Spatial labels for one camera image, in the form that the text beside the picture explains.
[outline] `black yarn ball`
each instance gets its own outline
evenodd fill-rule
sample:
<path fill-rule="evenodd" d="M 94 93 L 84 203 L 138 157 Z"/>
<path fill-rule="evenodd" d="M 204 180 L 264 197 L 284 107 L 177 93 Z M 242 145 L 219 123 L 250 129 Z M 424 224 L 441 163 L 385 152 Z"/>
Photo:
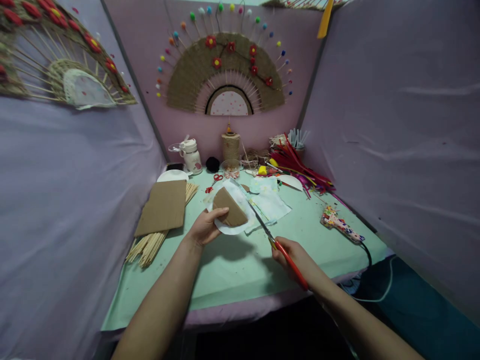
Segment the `black yarn ball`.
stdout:
<path fill-rule="evenodd" d="M 218 161 L 218 159 L 214 158 L 213 156 L 210 156 L 208 158 L 205 165 L 206 169 L 211 173 L 217 173 L 220 169 L 220 161 Z"/>

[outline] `scissors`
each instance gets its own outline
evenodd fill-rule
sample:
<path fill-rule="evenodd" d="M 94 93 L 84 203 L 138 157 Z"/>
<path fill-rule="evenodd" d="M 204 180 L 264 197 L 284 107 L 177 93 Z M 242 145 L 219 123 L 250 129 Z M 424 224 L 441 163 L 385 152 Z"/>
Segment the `scissors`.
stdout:
<path fill-rule="evenodd" d="M 296 282 L 298 283 L 298 285 L 300 285 L 300 287 L 304 290 L 304 291 L 307 291 L 309 289 L 309 284 L 307 283 L 307 281 L 305 280 L 305 278 L 302 276 L 302 273 L 300 272 L 299 268 L 297 267 L 297 265 L 295 265 L 294 261 L 292 260 L 292 258 L 290 257 L 290 255 L 285 251 L 284 247 L 278 242 L 278 241 L 275 241 L 274 237 L 272 236 L 272 233 L 270 232 L 270 230 L 267 228 L 267 226 L 265 225 L 265 223 L 262 221 L 262 218 L 260 218 L 260 215 L 259 213 L 255 210 L 255 208 L 252 206 L 252 204 L 250 203 L 250 201 L 248 201 L 248 205 L 250 205 L 251 209 L 253 210 L 253 212 L 255 213 L 255 216 L 256 218 L 258 219 L 258 221 L 260 222 L 260 225 L 261 227 L 263 228 L 263 230 L 265 230 L 265 233 L 266 233 L 266 236 L 268 237 L 268 241 L 270 242 L 270 245 L 272 248 L 274 248 L 275 250 L 280 250 L 280 252 L 283 254 L 283 256 L 285 257 L 285 260 L 286 262 L 288 263 L 288 266 L 290 266 L 290 268 L 293 270 L 293 272 L 295 273 L 295 277 L 296 277 Z"/>
<path fill-rule="evenodd" d="M 210 194 L 210 193 L 212 192 L 212 190 L 214 189 L 213 186 L 215 185 L 215 183 L 216 183 L 217 181 L 222 180 L 223 178 L 224 178 L 223 175 L 219 175 L 219 174 L 213 175 L 213 182 L 211 183 L 211 186 L 210 186 L 210 187 L 207 187 L 207 188 L 205 189 L 205 194 Z"/>

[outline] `tabletop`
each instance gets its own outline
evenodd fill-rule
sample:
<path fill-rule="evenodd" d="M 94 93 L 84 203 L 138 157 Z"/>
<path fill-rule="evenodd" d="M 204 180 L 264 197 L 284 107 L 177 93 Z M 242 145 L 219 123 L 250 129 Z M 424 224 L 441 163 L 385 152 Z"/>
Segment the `tabletop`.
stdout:
<path fill-rule="evenodd" d="M 214 174 L 205 169 L 190 177 L 189 182 L 198 184 L 199 188 L 185 208 L 183 227 L 170 230 L 150 267 L 142 270 L 137 262 L 123 266 L 103 331 L 121 329 L 129 324 L 180 241 L 205 209 L 205 189 L 212 185 L 213 178 Z M 241 171 L 237 181 L 249 185 L 251 179 L 251 175 Z M 282 185 L 279 195 L 292 210 L 276 224 L 269 226 L 272 235 L 299 242 L 330 278 L 364 269 L 369 262 L 361 247 L 351 243 L 338 230 L 327 229 L 320 224 L 325 203 L 336 208 L 339 217 L 365 237 L 364 243 L 374 264 L 384 259 L 386 245 L 330 194 L 322 195 L 323 201 L 316 196 L 307 199 L 304 192 Z M 221 234 L 205 247 L 189 311 L 255 299 L 295 287 L 298 285 L 272 259 L 270 243 L 262 229 L 248 236 L 245 233 Z"/>

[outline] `wooden stick bundle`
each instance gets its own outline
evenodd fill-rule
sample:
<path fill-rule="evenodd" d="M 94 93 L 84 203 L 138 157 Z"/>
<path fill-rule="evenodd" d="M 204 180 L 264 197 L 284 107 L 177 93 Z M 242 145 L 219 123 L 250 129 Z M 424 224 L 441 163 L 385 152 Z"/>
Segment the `wooden stick bundle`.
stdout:
<path fill-rule="evenodd" d="M 197 193 L 199 186 L 190 182 L 186 183 L 185 206 L 192 200 Z M 133 263 L 138 255 L 141 255 L 139 265 L 142 269 L 148 268 L 154 261 L 155 256 L 165 241 L 169 231 L 154 232 L 145 235 L 138 241 L 139 237 L 133 241 L 132 248 L 126 256 L 125 262 Z"/>

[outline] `white bottle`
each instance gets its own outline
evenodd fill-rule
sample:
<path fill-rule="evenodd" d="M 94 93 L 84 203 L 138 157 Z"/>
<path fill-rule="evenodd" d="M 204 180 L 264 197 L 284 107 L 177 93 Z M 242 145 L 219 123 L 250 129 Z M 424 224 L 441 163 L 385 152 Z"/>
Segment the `white bottle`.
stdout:
<path fill-rule="evenodd" d="M 202 172 L 202 162 L 200 161 L 200 153 L 197 150 L 197 141 L 188 139 L 180 143 L 180 156 L 185 160 L 186 168 L 193 175 Z"/>

